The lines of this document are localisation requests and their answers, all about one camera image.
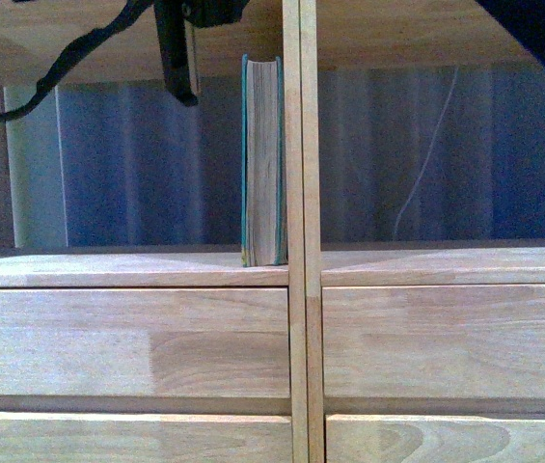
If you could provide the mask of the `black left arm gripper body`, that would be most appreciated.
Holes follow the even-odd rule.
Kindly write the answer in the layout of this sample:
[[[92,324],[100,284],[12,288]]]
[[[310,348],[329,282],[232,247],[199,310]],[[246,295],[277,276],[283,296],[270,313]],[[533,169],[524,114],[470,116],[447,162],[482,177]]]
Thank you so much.
[[[239,22],[248,0],[154,1],[157,13],[186,20],[195,27],[217,27]]]

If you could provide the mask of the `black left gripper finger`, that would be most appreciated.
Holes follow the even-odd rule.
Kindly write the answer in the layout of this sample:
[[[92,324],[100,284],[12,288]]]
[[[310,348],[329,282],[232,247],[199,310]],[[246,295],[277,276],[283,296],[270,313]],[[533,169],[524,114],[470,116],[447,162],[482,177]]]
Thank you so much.
[[[182,9],[154,10],[165,89],[182,105],[197,105],[190,83]]]

